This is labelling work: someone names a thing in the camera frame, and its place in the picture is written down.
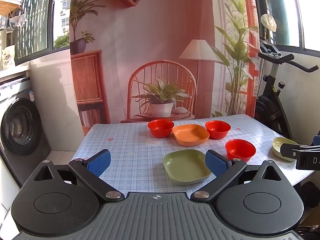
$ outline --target red bowl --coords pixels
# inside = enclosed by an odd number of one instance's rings
[[[256,153],[254,145],[241,139],[233,139],[226,143],[227,156],[229,160],[239,158],[248,162]]]
[[[166,119],[157,119],[148,123],[151,134],[157,138],[164,138],[170,135],[174,123]]]
[[[210,133],[210,137],[212,139],[225,138],[228,132],[231,130],[230,124],[219,120],[212,120],[206,122],[205,127],[207,128],[207,131]]]

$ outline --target checkered tablecloth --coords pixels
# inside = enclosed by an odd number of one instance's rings
[[[166,174],[162,158],[174,151],[196,149],[204,154],[209,149],[226,156],[225,143],[231,139],[244,139],[257,149],[248,164],[261,165],[264,160],[274,160],[292,185],[298,183],[312,171],[295,169],[295,162],[287,162],[276,157],[272,151],[272,141],[279,135],[251,117],[241,114],[218,118],[175,121],[175,126],[195,123],[204,126],[212,119],[223,120],[231,125],[231,131],[222,140],[209,139],[205,144],[184,147],[178,144],[173,134],[159,139],[150,134],[146,122],[124,124],[95,124],[85,136],[73,159],[87,159],[102,149],[111,152],[111,164],[100,176],[112,187],[127,195],[138,192],[187,192],[190,196],[215,176],[189,186],[174,184]]]

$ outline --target white plant pot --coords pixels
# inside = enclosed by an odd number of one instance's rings
[[[171,110],[173,103],[168,104],[150,104],[151,115],[153,117],[169,117],[171,115]]]

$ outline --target washing machine door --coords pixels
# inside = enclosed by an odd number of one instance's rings
[[[9,148],[16,155],[28,156],[39,145],[42,126],[36,105],[27,98],[17,98],[7,108],[2,130]]]

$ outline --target window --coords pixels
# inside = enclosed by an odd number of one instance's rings
[[[267,37],[281,51],[320,57],[320,42],[316,33],[320,14],[315,11],[319,0],[256,0],[256,3],[259,18],[265,13],[274,17],[277,31],[268,33]],[[260,36],[264,37],[261,24]]]
[[[68,26],[69,25],[69,17],[61,19],[61,26]]]
[[[63,26],[69,25],[71,0],[21,0],[21,8],[13,16],[26,13],[27,22],[7,34],[6,46],[15,46],[15,62],[19,65],[69,46],[69,32]]]
[[[304,46],[306,49],[320,51],[320,42],[318,28],[320,23],[320,14],[315,9],[318,7],[320,0],[298,0],[301,11]]]
[[[69,9],[70,8],[70,0],[62,1],[62,9]]]

